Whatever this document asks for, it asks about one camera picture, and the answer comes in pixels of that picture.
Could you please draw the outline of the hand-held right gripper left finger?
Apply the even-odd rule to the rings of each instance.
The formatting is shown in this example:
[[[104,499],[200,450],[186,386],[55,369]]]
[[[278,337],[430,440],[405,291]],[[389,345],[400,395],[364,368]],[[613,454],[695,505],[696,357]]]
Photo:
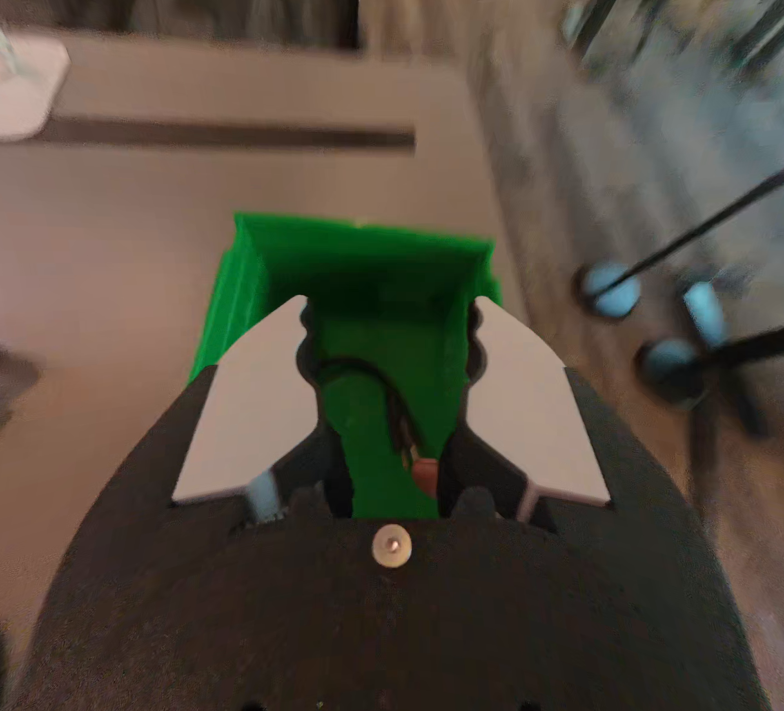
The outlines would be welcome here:
[[[172,492],[177,505],[243,496],[256,522],[285,515],[274,464],[318,425],[314,388],[299,371],[307,338],[296,295],[254,324],[222,355]]]

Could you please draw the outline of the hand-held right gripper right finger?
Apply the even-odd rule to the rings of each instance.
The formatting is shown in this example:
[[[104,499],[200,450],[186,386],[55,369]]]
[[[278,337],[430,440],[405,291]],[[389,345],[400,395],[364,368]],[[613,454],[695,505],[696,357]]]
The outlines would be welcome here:
[[[455,430],[455,497],[489,490],[502,518],[530,521],[543,498],[612,501],[566,366],[487,296],[467,324],[467,383]]]

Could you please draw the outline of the green plastic bin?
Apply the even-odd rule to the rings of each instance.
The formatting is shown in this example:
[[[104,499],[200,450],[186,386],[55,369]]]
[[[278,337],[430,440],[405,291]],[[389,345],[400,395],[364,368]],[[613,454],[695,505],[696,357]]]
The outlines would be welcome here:
[[[274,464],[285,514],[296,491],[320,487],[337,518],[438,518],[405,463],[439,460],[455,433],[470,306],[501,297],[493,242],[293,216],[237,213],[234,223],[191,381],[214,376],[241,335],[306,296],[297,364],[319,420]]]

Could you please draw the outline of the dark grey strip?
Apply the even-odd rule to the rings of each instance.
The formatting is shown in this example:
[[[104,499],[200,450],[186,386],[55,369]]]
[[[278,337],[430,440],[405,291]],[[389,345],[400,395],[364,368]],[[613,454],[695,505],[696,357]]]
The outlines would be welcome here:
[[[32,141],[119,148],[415,151],[415,129],[51,118]]]

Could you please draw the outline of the black office chair base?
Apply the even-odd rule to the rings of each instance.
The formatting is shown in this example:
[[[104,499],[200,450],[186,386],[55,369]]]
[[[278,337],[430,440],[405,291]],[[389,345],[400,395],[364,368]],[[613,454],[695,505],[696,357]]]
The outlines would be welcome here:
[[[581,266],[572,277],[575,300],[588,314],[610,322],[622,321],[640,302],[643,273],[781,190],[782,185],[783,172],[779,170],[634,265],[605,260]],[[767,438],[768,421],[738,371],[749,364],[782,357],[782,327],[730,340],[716,291],[705,279],[682,290],[681,304],[699,345],[670,338],[643,346],[635,357],[638,379],[661,400],[696,413],[706,397],[709,379],[714,377],[744,431],[753,438]]]

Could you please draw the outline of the white flat object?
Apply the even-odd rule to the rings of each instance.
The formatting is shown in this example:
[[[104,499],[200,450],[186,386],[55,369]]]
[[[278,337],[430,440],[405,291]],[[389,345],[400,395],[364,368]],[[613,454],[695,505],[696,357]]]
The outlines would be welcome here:
[[[71,67],[64,43],[50,36],[1,32],[1,142],[39,134]]]

